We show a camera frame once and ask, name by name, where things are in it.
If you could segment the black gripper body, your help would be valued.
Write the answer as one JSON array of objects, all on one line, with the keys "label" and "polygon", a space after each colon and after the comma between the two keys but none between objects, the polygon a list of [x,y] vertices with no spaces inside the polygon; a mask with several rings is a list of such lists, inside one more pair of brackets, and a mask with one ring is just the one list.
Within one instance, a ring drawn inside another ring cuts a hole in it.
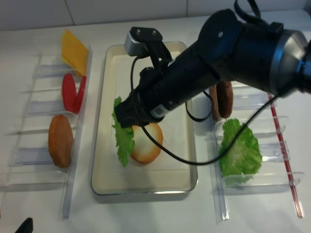
[{"label": "black gripper body", "polygon": [[141,124],[139,123],[136,112],[134,110],[133,98],[131,96],[129,96],[125,101],[117,104],[114,107],[114,112],[118,123],[123,129],[132,126],[148,125],[148,121],[143,119],[141,119]]}]

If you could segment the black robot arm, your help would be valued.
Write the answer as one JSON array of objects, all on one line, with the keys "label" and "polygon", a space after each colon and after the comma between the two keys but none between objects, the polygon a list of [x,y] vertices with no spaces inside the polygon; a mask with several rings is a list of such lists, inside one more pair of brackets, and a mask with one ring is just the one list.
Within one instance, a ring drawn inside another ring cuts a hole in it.
[{"label": "black robot arm", "polygon": [[281,23],[243,23],[229,9],[214,13],[197,41],[172,58],[154,28],[131,28],[130,56],[150,57],[138,86],[114,110],[123,128],[160,122],[164,116],[216,85],[237,81],[273,95],[310,92],[310,50],[299,31]]}]

